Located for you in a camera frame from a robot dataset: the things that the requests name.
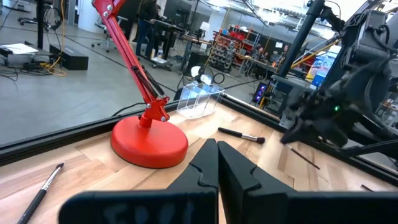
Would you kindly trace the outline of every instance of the lamp arm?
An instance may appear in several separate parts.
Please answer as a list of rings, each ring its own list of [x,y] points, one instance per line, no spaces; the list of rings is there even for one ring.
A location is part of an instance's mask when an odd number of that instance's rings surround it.
[[[110,36],[112,37],[116,47],[119,50],[119,53],[127,65],[127,69],[130,71],[131,76],[133,77],[145,103],[147,104],[147,108],[144,114],[141,116],[142,122],[145,121],[146,124],[140,124],[150,127],[152,119],[158,121],[169,120],[170,116],[167,114],[164,106],[170,98],[165,96],[163,91],[160,91],[160,94],[163,95],[158,97],[159,95],[153,89],[151,84],[155,81],[152,77],[148,78],[150,75],[140,65],[136,55],[132,51],[129,42],[124,36],[123,31],[116,20],[116,16],[121,6],[125,2],[126,0],[91,0],[91,3],[99,12],[104,25],[108,29]]]

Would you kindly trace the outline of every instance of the brush bristles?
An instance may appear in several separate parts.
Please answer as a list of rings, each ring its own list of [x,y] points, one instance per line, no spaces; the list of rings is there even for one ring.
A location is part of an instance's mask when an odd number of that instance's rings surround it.
[[[265,138],[263,138],[263,137],[259,137],[259,138],[257,138],[257,143],[260,143],[260,144],[263,144],[264,142],[266,141],[266,139]]]
[[[56,169],[58,169],[58,168],[62,168],[63,167],[63,165],[64,165],[64,162],[62,162],[62,163],[60,163],[60,164],[58,164],[55,168]]]

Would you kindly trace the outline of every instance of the black box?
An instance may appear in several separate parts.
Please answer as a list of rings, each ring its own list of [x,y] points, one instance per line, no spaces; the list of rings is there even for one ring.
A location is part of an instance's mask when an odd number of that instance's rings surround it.
[[[204,52],[199,52],[192,50],[191,51],[191,57],[189,58],[188,61],[188,66],[187,69],[185,70],[185,75],[191,74],[191,68],[197,65],[204,65],[207,61],[207,58],[209,56],[205,54]]]
[[[50,44],[50,53],[59,56],[61,50],[59,46]],[[68,70],[87,70],[88,68],[88,57],[67,45],[63,48],[62,60],[60,62]]]

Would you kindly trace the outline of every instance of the person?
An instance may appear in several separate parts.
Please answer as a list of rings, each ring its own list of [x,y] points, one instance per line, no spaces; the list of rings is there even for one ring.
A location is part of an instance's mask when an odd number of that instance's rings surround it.
[[[281,53],[281,55],[280,55],[280,57],[279,57],[279,59],[278,59],[278,61],[277,61],[277,66],[282,65],[283,61],[284,61],[285,58],[286,58],[286,54],[287,54],[287,51],[288,51],[288,50],[289,50],[289,46],[288,46],[288,45],[285,45],[284,51]]]
[[[162,8],[160,5],[156,5],[156,19],[161,20],[159,16],[159,12]],[[161,30],[155,30],[155,41],[154,41],[154,49],[155,49],[155,57],[157,56],[157,53],[159,52],[159,45],[163,42],[163,54],[166,52],[166,46],[167,46],[167,38],[162,36],[162,31]]]
[[[149,41],[145,55],[150,55],[153,49],[152,38],[154,37],[154,30],[152,28],[152,24],[155,22],[156,14],[156,0],[144,0],[144,2],[141,4],[138,20],[138,39],[136,47],[137,56],[141,55],[141,44],[147,36]]]
[[[251,51],[251,58],[255,61],[261,62],[264,60],[263,52],[264,48],[262,48],[260,44],[257,44],[256,47]],[[247,60],[244,68],[244,76],[249,76],[253,70],[257,69],[257,67],[257,63]]]

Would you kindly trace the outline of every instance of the table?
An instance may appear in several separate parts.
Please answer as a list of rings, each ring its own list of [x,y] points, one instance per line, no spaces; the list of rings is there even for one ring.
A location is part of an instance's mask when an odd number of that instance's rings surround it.
[[[293,144],[320,166],[321,170],[316,170],[279,143],[282,133],[231,107],[219,104],[214,114],[193,120],[175,111],[169,113],[170,122],[181,128],[189,141],[185,160],[172,168],[155,170],[127,163],[111,149],[110,132],[0,167],[0,223],[16,223],[59,162],[65,161],[65,166],[30,220],[32,224],[57,223],[62,203],[84,190],[165,189],[183,172],[208,138],[226,141],[261,169],[296,190],[363,191],[362,184],[375,191],[398,190],[306,144]],[[219,126],[263,136],[267,142],[260,145],[219,133]],[[219,216],[220,223],[226,223],[221,200]]]
[[[260,62],[260,61],[258,61],[258,60],[254,60],[254,59],[251,58],[251,57],[245,57],[245,55],[241,55],[241,54],[238,54],[238,53],[235,53],[235,55],[237,55],[238,57],[242,57],[242,58],[243,58],[241,67],[239,68],[239,75],[242,74],[244,64],[245,64],[245,62],[246,62],[247,60],[250,61],[250,62],[255,63],[256,65],[259,65],[260,67],[265,68],[266,70],[268,70],[268,71],[270,71],[270,72],[272,72],[272,73],[275,73],[275,72],[278,70],[278,68],[273,67],[271,64],[264,63],[264,62]]]
[[[211,42],[209,42],[209,41],[198,40],[189,35],[182,35],[182,39],[187,40],[188,42],[187,42],[187,45],[185,46],[184,55],[183,55],[182,61],[181,61],[181,67],[180,67],[181,71],[183,70],[185,64],[188,61],[189,55],[191,54],[191,48],[192,48],[193,43],[211,45]]]
[[[42,50],[42,49],[36,47],[35,45],[30,44],[30,43],[28,43],[28,42],[26,42],[26,41],[25,41],[24,44],[27,45],[27,46],[29,46],[29,47],[32,47],[32,48],[38,50],[38,52],[33,53],[33,54],[32,54],[32,53],[30,53],[30,54],[19,54],[19,55],[15,55],[15,56],[20,56],[20,55],[26,56],[26,55],[28,55],[28,56],[42,56],[42,57],[48,57],[50,63],[52,63],[52,60],[53,60],[53,58],[54,58],[54,54],[51,54],[50,52],[47,52],[47,51],[45,51],[45,50]],[[2,56],[4,57],[4,65],[5,65],[5,66],[8,66],[8,65],[9,65],[9,56],[10,56],[10,55],[14,55],[14,54],[12,53],[11,50],[9,50],[9,49],[4,49],[4,48],[1,48],[1,47],[0,47],[0,55],[2,55]]]
[[[150,55],[145,55],[145,57],[143,57],[143,58],[150,61],[153,64],[152,68],[156,68],[158,65],[160,65],[160,66],[163,66],[164,68],[166,68],[167,70],[171,71],[170,67],[173,64],[171,64],[170,62],[167,61],[167,57],[169,56],[170,43],[171,43],[171,40],[173,39],[174,31],[181,32],[181,31],[183,31],[183,29],[177,27],[176,25],[169,24],[167,22],[155,20],[155,23],[154,23],[155,32],[157,32],[159,27],[164,27],[170,32],[169,38],[167,39],[167,43],[163,43],[163,44],[167,44],[166,52],[163,52],[164,53],[163,59],[162,60],[161,59],[153,59],[153,58],[150,58]]]

